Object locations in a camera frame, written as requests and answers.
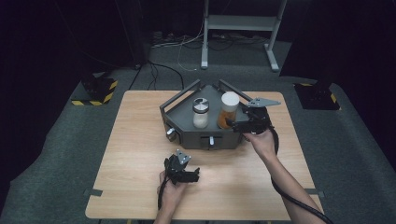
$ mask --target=white lid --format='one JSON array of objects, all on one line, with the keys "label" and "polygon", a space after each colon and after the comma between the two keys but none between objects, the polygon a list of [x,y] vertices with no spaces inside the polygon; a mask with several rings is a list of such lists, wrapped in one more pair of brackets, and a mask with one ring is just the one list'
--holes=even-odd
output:
[{"label": "white lid", "polygon": [[221,108],[227,112],[234,112],[238,108],[239,95],[233,91],[227,91],[221,96]]}]

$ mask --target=wooden table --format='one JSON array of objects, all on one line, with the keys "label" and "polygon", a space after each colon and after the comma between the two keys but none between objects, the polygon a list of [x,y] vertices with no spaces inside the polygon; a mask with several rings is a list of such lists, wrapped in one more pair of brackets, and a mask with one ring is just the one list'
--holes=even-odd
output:
[{"label": "wooden table", "polygon": [[[281,102],[268,113],[279,134],[278,157],[305,189],[314,189],[304,154],[279,92],[246,91],[248,96]],[[165,136],[159,106],[177,91],[125,92],[109,137],[86,216],[90,218],[154,219],[163,161],[177,148],[191,155],[187,171],[201,168],[189,184],[174,219],[290,220],[281,197],[271,185],[263,162],[249,142],[236,149],[184,149]],[[311,195],[320,205],[318,195]]]}]

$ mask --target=metal frame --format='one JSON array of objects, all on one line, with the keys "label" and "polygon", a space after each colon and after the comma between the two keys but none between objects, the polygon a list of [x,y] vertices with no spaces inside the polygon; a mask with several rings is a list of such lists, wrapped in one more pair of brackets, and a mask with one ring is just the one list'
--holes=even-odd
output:
[{"label": "metal frame", "polygon": [[282,22],[283,12],[287,0],[282,0],[276,17],[249,17],[249,16],[226,16],[226,15],[209,15],[209,0],[205,0],[205,20],[204,20],[204,44],[202,46],[201,68],[208,67],[208,47],[207,33],[210,29],[218,30],[252,30],[252,31],[272,31],[269,44],[264,44],[265,52],[270,61],[271,68],[274,72],[279,71],[273,47],[276,40],[277,31]]}]

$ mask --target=glass jar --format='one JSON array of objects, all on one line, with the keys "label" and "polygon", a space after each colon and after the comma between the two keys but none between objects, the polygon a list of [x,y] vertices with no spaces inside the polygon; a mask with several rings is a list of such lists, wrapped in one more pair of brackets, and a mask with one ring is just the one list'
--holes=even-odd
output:
[{"label": "glass jar", "polygon": [[218,117],[218,125],[221,129],[230,129],[226,119],[235,121],[236,110],[239,105],[239,95],[233,91],[227,91],[221,96],[221,110]]},{"label": "glass jar", "polygon": [[194,111],[193,124],[195,128],[203,129],[209,123],[209,102],[205,98],[197,98],[192,103]]}]

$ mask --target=gray floor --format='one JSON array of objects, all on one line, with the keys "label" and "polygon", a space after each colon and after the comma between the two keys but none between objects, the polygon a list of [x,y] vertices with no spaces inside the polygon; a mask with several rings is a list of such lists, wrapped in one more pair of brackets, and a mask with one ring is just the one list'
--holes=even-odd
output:
[{"label": "gray floor", "polygon": [[[280,65],[289,47],[290,43],[276,42],[274,52]],[[241,91],[283,93],[311,175],[325,194],[321,203],[334,223],[396,223],[396,174],[340,87],[332,85],[331,90],[342,110],[303,110],[292,83],[310,80],[273,73],[262,44],[210,50],[207,70],[200,69],[200,50],[182,48],[178,57],[179,50],[153,49],[149,57],[179,71],[186,86],[197,78],[207,84],[222,78]],[[181,89],[176,73],[158,69],[157,90]],[[144,66],[132,90],[146,90],[152,71]],[[85,217],[89,198],[84,192],[93,186],[122,95],[135,74],[128,68],[111,74],[119,85],[108,105],[64,102],[40,157],[11,182],[0,223],[126,223]]]}]

